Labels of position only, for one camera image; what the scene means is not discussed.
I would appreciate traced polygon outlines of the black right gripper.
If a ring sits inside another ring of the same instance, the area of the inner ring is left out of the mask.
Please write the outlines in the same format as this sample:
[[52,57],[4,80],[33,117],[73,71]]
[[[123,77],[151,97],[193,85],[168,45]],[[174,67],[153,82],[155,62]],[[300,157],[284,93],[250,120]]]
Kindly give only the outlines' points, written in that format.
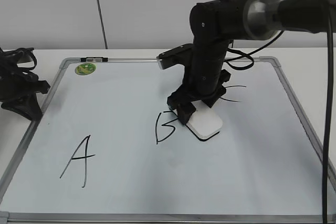
[[229,74],[221,74],[230,41],[216,39],[207,44],[193,43],[191,65],[184,67],[182,85],[167,99],[171,109],[176,109],[178,120],[186,125],[196,111],[193,101],[201,100],[212,108],[225,89],[222,84]]

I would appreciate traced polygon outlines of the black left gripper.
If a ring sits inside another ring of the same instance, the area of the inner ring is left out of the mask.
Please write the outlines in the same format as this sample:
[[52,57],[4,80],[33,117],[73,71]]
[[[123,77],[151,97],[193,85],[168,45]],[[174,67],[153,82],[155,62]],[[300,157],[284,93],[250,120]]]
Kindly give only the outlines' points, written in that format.
[[[35,93],[47,94],[50,84],[46,80],[38,81],[38,75],[32,72],[37,66],[33,51],[34,48],[1,49],[1,108],[30,121],[39,121],[43,114]],[[18,98],[30,83],[34,84],[34,93]]]

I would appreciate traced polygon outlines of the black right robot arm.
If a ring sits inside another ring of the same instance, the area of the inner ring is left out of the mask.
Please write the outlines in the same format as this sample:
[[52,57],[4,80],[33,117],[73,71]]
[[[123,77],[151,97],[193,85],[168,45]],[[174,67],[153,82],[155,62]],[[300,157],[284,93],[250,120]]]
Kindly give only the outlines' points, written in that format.
[[163,68],[184,66],[181,86],[167,99],[182,124],[196,111],[195,101],[212,107],[226,93],[230,74],[223,64],[231,41],[335,31],[335,0],[214,0],[192,8],[190,27],[192,43],[159,56]]

